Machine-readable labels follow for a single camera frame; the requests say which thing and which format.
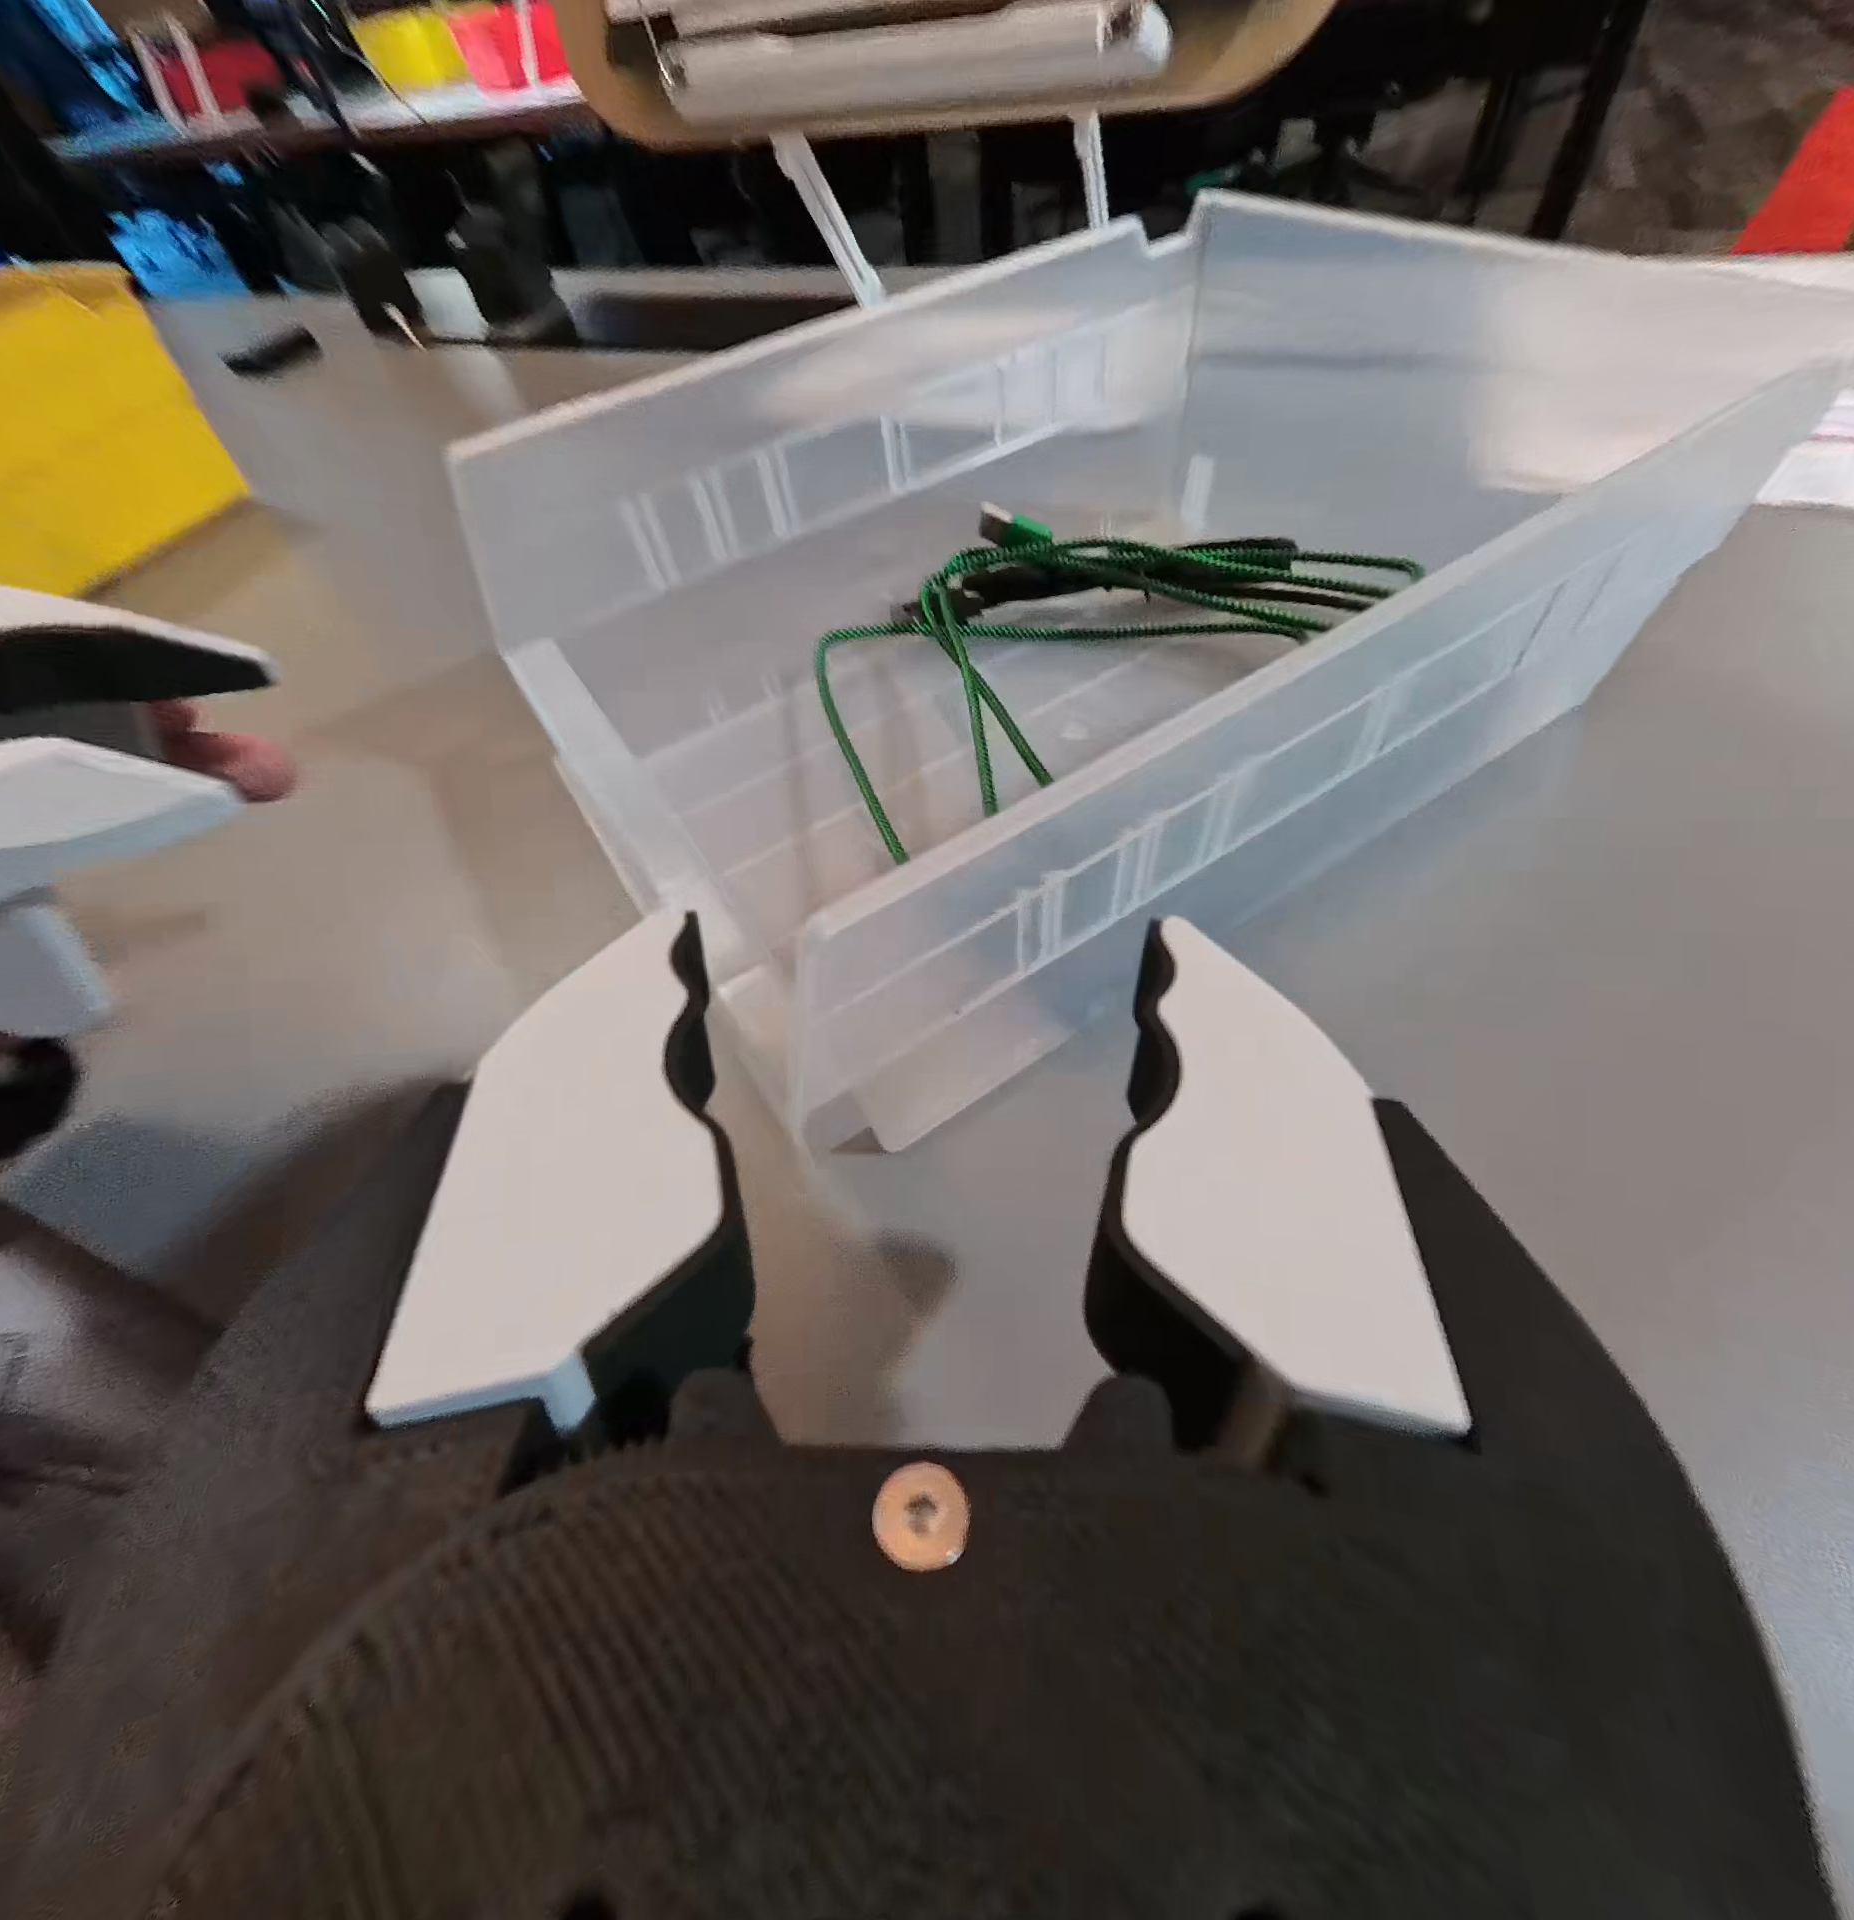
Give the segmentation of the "small yellow bin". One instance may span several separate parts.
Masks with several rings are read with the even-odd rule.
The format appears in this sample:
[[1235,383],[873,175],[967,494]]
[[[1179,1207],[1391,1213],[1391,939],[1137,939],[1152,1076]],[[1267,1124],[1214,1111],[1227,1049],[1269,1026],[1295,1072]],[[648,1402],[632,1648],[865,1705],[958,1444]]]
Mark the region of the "small yellow bin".
[[380,85],[399,97],[473,85],[448,13],[433,5],[351,12],[346,29]]

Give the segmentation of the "yellow plastic bin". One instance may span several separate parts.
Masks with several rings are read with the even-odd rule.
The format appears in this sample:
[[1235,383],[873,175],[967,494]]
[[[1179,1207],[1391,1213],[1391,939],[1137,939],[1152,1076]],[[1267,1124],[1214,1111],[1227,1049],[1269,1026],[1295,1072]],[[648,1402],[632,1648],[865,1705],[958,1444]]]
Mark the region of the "yellow plastic bin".
[[0,587],[80,598],[246,499],[123,270],[0,267]]

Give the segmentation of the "tan curved board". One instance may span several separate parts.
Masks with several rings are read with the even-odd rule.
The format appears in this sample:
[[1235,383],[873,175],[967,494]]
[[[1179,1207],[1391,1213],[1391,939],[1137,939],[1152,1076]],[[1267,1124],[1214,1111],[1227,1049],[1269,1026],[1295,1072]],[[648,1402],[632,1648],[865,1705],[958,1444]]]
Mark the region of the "tan curved board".
[[[617,138],[660,152],[713,151],[768,142],[775,132],[810,140],[890,138],[959,129],[1002,129],[1060,122],[1078,112],[1160,112],[1203,109],[1251,94],[1288,66],[1323,29],[1333,3],[1134,3],[1159,5],[1170,16],[1173,47],[1152,77],[1104,94],[1026,97],[971,109],[912,109],[779,125],[731,119],[697,126],[681,119],[665,94],[657,42],[676,29],[693,31],[704,16],[715,25],[782,20],[798,8],[820,12],[847,5],[601,5],[556,3],[561,41],[571,80],[593,116]],[[904,12],[969,12],[984,5],[871,5],[880,20]]]

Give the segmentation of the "white paper sheet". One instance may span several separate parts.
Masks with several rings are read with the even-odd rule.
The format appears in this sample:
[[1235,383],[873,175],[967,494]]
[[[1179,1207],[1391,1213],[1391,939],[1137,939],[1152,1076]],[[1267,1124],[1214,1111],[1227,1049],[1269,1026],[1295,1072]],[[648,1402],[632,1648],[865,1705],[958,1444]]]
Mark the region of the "white paper sheet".
[[1786,456],[1756,501],[1760,509],[1854,514],[1854,387]]

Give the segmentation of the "grey tube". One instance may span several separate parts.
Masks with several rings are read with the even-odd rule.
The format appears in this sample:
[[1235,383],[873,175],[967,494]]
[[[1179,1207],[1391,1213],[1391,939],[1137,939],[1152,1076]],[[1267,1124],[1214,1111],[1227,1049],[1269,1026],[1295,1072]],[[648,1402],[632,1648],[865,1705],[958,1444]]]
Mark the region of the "grey tube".
[[1172,57],[1159,5],[984,5],[904,12],[798,8],[782,20],[676,29],[657,42],[661,88],[683,122],[814,125],[865,112],[971,109],[1104,94]]

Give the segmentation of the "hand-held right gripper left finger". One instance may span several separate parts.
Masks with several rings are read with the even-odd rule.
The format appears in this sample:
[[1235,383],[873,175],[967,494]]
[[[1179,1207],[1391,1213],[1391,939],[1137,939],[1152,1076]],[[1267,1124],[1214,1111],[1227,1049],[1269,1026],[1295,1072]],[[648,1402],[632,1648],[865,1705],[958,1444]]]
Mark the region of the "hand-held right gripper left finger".
[[374,1428],[519,1407],[566,1442],[637,1444],[690,1375],[745,1365],[709,1003],[699,918],[657,911],[488,1046],[364,1395]]

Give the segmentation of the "clear plastic bin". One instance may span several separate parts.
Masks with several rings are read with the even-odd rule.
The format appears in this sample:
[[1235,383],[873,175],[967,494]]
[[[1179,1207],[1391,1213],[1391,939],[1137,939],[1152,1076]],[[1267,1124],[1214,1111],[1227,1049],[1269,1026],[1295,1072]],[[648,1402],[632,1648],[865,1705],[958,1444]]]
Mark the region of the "clear plastic bin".
[[[1854,371],[1854,296],[1204,197],[551,406],[448,452],[491,639],[641,909],[694,909],[789,1130],[913,1145],[1214,937],[1579,706]],[[1339,634],[980,653],[829,683],[984,506],[1063,536],[1414,560]]]

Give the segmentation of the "person's left hand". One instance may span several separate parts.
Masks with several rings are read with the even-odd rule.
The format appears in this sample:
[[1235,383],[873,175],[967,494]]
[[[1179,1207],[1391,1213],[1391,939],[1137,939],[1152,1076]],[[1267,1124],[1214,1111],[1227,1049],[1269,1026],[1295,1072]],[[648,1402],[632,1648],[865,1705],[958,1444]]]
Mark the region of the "person's left hand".
[[235,791],[243,804],[279,804],[297,786],[292,755],[254,733],[225,733],[197,705],[145,705],[144,717],[159,758],[188,776]]

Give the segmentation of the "wide red bin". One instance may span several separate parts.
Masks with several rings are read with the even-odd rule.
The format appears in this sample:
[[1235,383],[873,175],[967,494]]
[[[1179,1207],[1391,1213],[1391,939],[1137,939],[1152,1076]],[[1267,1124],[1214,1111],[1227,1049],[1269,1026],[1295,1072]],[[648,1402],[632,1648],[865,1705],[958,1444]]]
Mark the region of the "wide red bin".
[[551,3],[453,5],[448,34],[469,85],[510,97],[571,77]]

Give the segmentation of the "small red bin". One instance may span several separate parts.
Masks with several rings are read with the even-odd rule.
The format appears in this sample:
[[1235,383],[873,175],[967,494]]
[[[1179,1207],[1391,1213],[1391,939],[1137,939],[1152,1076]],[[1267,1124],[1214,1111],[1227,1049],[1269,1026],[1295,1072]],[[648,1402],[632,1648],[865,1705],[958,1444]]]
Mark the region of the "small red bin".
[[282,72],[260,42],[220,38],[214,42],[157,41],[151,66],[165,100],[182,122],[234,116],[249,109],[255,94],[276,90]]

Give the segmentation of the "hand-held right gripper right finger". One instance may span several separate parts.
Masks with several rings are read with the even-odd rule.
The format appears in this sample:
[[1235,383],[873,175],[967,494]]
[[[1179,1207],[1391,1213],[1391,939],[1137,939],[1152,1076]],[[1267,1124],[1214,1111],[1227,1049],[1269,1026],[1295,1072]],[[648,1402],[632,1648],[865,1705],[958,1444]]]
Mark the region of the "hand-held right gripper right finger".
[[1108,1161],[1085,1333],[1166,1399],[1181,1453],[1290,1412],[1465,1442],[1471,1410],[1374,1096],[1184,918],[1150,926],[1130,1128]]

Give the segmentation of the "background table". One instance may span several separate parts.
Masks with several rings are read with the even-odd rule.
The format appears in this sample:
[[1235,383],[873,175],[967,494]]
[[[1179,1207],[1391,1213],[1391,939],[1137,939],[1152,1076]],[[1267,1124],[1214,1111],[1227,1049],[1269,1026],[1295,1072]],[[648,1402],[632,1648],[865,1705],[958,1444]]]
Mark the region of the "background table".
[[157,116],[136,117],[48,140],[48,151],[70,169],[151,170],[252,154],[314,154],[348,142],[374,151],[434,142],[505,140],[554,129],[591,129],[598,122],[571,80],[505,96],[488,96],[477,85],[453,85],[415,96],[353,97],[340,107],[345,129],[314,102],[294,100],[266,117],[240,111],[197,117],[180,126]]

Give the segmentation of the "grey desk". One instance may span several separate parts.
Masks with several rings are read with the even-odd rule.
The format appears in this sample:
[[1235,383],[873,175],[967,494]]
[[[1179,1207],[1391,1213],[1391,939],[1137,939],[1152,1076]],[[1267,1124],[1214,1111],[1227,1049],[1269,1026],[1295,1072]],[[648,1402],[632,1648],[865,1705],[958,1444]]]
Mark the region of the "grey desk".
[[[598,299],[645,352],[412,352],[342,300],[151,314],[254,504],[106,598],[245,640],[223,706],[297,794],[67,885],[115,982],[63,1130],[0,1174],[0,1572],[54,1557],[218,1327],[415,1096],[632,921],[489,650],[444,451],[683,367],[699,299]],[[223,352],[302,325],[321,361]],[[1237,952],[1402,1100],[1628,1374],[1777,1647],[1854,1917],[1854,516],[1755,511],[1584,709]],[[757,1378],[797,1442],[1043,1446],[1099,1375],[1078,1286],[1127,1000],[884,1156],[810,1164],[723,1054]]]

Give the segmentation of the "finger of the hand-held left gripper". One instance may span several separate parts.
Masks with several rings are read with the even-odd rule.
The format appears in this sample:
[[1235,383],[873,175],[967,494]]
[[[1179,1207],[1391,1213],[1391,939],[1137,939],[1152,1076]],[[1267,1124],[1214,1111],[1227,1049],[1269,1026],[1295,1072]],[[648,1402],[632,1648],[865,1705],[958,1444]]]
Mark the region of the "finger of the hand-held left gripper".
[[111,1010],[107,979],[67,921],[62,879],[209,832],[243,798],[218,779],[67,737],[0,745],[0,1035],[73,1040]]
[[147,617],[0,587],[0,716],[171,705],[276,685],[260,650]]

